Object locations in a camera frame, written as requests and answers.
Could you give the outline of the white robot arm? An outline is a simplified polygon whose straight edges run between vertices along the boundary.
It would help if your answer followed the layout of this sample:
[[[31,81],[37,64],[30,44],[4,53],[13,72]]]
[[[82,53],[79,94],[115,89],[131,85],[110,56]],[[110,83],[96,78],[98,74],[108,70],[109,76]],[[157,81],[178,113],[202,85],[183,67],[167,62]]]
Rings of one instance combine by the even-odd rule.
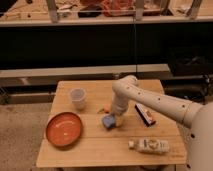
[[[141,89],[133,75],[115,80],[112,90],[115,115],[124,114],[134,100],[189,128],[187,171],[213,171],[213,102],[203,105]]]

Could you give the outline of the translucent yellowish gripper finger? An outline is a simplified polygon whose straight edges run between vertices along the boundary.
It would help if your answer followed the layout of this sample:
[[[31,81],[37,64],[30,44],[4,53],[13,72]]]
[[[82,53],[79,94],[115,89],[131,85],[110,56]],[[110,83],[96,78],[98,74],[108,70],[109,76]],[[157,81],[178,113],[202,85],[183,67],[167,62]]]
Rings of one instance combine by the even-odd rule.
[[[115,116],[115,125],[117,127],[121,127],[124,123],[125,117],[123,115],[116,115]]]

